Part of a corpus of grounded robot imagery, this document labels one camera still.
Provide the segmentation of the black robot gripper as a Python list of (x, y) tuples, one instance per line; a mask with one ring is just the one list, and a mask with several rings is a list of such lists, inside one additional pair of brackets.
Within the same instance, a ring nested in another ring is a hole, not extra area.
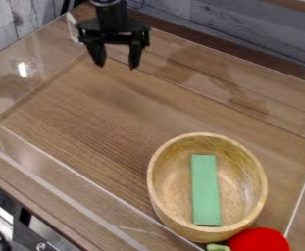
[(104, 43), (131, 45), (129, 64), (133, 70), (141, 64), (143, 47), (150, 45), (151, 28), (131, 19), (126, 3), (92, 5), (95, 17), (76, 24), (79, 41), (87, 44), (92, 61), (100, 67), (106, 62)]

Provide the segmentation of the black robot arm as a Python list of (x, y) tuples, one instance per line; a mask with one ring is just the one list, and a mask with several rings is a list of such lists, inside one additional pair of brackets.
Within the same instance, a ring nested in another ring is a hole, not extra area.
[(90, 0), (95, 18), (76, 23), (78, 39), (86, 45), (94, 63), (103, 67), (106, 44), (127, 45), (130, 70), (141, 65), (145, 48), (151, 44), (151, 27), (131, 19), (126, 0)]

